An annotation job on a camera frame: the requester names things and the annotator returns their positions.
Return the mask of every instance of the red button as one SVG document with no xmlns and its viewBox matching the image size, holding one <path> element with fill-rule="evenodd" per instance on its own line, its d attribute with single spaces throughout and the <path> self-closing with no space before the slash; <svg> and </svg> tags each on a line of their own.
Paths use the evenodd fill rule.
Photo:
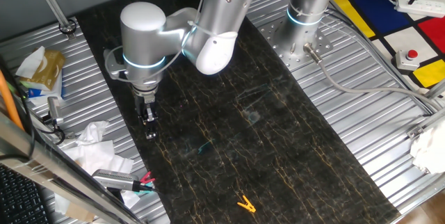
<svg viewBox="0 0 445 224">
<path fill-rule="evenodd" d="M 409 50 L 408 51 L 408 58 L 416 58 L 418 56 L 416 50 Z"/>
</svg>

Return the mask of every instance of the keyboard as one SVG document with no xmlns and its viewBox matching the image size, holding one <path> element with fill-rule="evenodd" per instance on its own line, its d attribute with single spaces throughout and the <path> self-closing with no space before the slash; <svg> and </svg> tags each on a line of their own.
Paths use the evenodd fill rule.
<svg viewBox="0 0 445 224">
<path fill-rule="evenodd" d="M 0 165 L 0 208 L 0 223 L 50 223 L 35 183 L 4 165 Z"/>
</svg>

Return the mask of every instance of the cardboard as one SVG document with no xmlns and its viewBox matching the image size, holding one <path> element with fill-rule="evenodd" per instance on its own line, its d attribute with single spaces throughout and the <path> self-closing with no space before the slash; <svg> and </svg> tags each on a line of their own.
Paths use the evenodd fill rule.
<svg viewBox="0 0 445 224">
<path fill-rule="evenodd" d="M 20 82 L 27 88 L 35 88 L 50 91 L 57 80 L 59 74 L 62 73 L 65 57 L 60 51 L 46 49 L 39 67 L 35 71 L 33 77 L 21 77 Z"/>
<path fill-rule="evenodd" d="M 93 213 L 83 209 L 82 207 L 79 207 L 72 202 L 70 203 L 65 216 L 89 223 L 91 223 L 95 218 L 95 215 Z"/>
</svg>

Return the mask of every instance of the red square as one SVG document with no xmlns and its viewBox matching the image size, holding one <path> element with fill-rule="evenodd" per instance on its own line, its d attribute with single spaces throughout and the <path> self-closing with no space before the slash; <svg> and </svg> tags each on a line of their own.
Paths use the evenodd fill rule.
<svg viewBox="0 0 445 224">
<path fill-rule="evenodd" d="M 445 17 L 429 19 L 419 23 L 419 27 L 445 53 Z"/>
</svg>

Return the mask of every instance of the orange clothespin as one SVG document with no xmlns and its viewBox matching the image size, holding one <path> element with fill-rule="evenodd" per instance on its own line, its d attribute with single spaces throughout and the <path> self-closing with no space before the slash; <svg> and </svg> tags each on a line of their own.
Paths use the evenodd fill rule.
<svg viewBox="0 0 445 224">
<path fill-rule="evenodd" d="M 241 207 L 244 207 L 245 209 L 249 210 L 249 212 L 255 213 L 257 210 L 252 205 L 252 203 L 250 203 L 250 201 L 244 195 L 243 195 L 243 198 L 247 202 L 247 204 L 245 205 L 245 204 L 239 203 L 239 202 L 237 202 L 237 204 L 240 205 Z"/>
</svg>

